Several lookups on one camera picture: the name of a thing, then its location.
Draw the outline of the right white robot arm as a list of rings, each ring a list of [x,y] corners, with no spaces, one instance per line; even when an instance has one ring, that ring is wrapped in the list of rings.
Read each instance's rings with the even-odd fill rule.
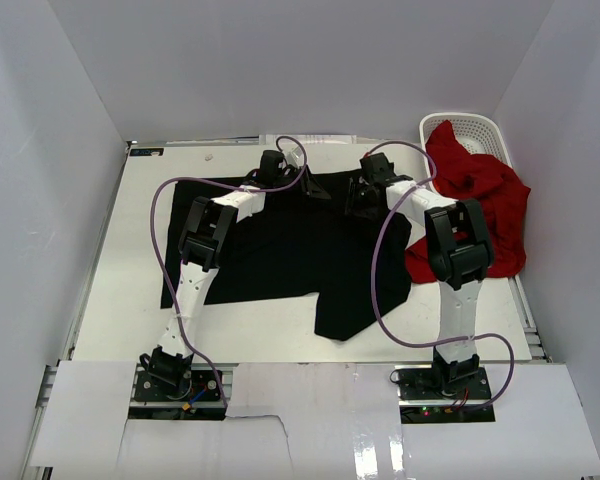
[[[444,197],[396,174],[383,153],[366,154],[360,165],[361,176],[351,182],[345,212],[382,221],[371,260],[372,311],[381,321],[378,261],[389,223],[400,214],[424,227],[427,261],[440,292],[438,339],[419,346],[433,351],[433,390],[443,398],[455,398],[479,370],[477,299],[495,258],[481,205],[475,199]]]

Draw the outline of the white plastic basket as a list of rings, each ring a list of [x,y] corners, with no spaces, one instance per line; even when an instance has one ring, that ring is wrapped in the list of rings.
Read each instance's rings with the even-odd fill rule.
[[[491,196],[511,175],[511,162],[498,126],[478,114],[442,112],[419,125],[422,147],[437,165],[431,189],[465,198]]]

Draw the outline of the small label sticker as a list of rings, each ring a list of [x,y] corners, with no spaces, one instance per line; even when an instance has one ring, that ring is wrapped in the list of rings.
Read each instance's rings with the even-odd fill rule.
[[[130,157],[157,157],[164,154],[163,147],[156,148],[132,148],[129,150]]]

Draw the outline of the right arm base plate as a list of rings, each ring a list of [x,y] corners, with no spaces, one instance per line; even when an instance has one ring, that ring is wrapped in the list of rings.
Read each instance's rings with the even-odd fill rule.
[[[496,420],[492,405],[479,408],[492,397],[483,367],[450,390],[435,384],[431,368],[397,368],[389,380],[397,386],[403,425],[493,423]]]

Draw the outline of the black t shirt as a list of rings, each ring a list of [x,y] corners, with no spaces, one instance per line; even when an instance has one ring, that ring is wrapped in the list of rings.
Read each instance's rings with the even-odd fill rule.
[[[275,193],[264,210],[239,222],[226,263],[213,280],[208,305],[317,296],[314,333],[347,341],[376,317],[371,305],[371,260],[381,220],[344,215],[351,172],[320,174],[330,201],[298,190]],[[395,215],[384,235],[376,291],[382,314],[405,303],[412,279],[404,254],[410,222]]]

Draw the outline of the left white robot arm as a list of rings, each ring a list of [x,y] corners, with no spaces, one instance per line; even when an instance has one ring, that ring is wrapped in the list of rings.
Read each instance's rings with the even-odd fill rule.
[[[289,152],[280,146],[264,151],[259,167],[248,173],[238,186],[202,179],[202,184],[218,187],[226,193],[215,198],[197,197],[192,202],[178,242],[180,273],[174,282],[158,247],[155,212],[161,192],[181,180],[177,177],[161,184],[150,207],[151,242],[172,298],[172,310],[157,347],[140,357],[141,366],[154,385],[172,400],[184,399],[193,392],[191,365],[195,356],[211,367],[216,383],[221,383],[219,371],[205,354],[196,350],[187,329],[200,320],[211,284],[229,256],[237,224],[261,213],[269,194],[285,192],[295,186],[307,197],[329,197],[312,190],[308,155],[301,143]]]

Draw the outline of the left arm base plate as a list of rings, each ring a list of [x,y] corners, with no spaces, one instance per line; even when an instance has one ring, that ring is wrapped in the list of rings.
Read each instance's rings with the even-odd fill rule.
[[[225,417],[226,407],[211,370],[186,373],[174,393],[166,393],[144,369],[137,370],[128,410],[130,420],[222,421]]]

